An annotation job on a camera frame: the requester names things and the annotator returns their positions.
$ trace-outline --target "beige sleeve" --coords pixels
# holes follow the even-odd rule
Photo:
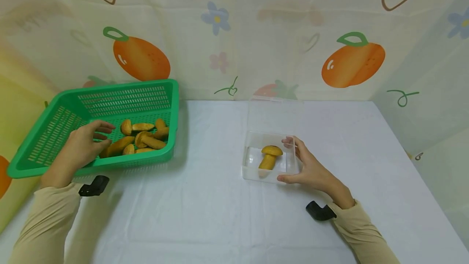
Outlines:
[[[360,202],[355,200],[355,206],[342,210],[334,203],[328,206],[337,215],[333,220],[335,226],[344,239],[351,246],[361,264],[399,263],[370,217],[363,210]]]
[[[34,202],[9,264],[64,263],[65,238],[72,227],[83,184],[62,189],[45,187],[34,193]]]

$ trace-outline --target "left hand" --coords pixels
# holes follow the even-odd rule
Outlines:
[[[113,129],[114,125],[95,120],[71,132],[64,147],[43,175],[41,187],[66,187],[78,169],[92,162],[111,145],[112,141],[100,132],[111,134]]]

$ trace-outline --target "green plastic basket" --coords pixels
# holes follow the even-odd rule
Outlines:
[[[124,137],[120,132],[124,119],[130,119],[133,124],[154,124],[156,119],[162,118],[169,126],[167,145],[151,152],[103,159],[97,157],[77,175],[166,162],[173,157],[178,112],[179,85],[173,79],[64,91],[39,117],[10,162],[7,173],[12,178],[44,174],[70,132],[96,119],[116,126],[108,137],[117,141]]]

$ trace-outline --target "flower drawing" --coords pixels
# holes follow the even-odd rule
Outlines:
[[[220,55],[212,54],[209,57],[210,59],[210,68],[217,70],[220,69],[220,72],[226,73],[226,68],[228,67],[228,61],[226,61],[226,53],[220,52]]]
[[[225,8],[217,9],[212,1],[208,2],[207,7],[208,13],[203,13],[201,18],[204,23],[212,25],[213,35],[217,36],[220,28],[225,31],[231,30],[228,23],[228,11]]]
[[[461,39],[469,38],[469,8],[464,14],[450,13],[448,21],[454,24],[454,28],[448,34],[448,38],[453,38],[458,33]]]

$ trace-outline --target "black clip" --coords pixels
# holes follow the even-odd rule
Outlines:
[[[306,211],[317,221],[326,221],[332,218],[337,218],[337,215],[329,206],[325,205],[324,208],[321,208],[313,200],[308,204],[308,206],[306,206]]]
[[[78,194],[82,197],[99,196],[106,189],[109,178],[104,175],[98,175],[90,185],[83,185]]]

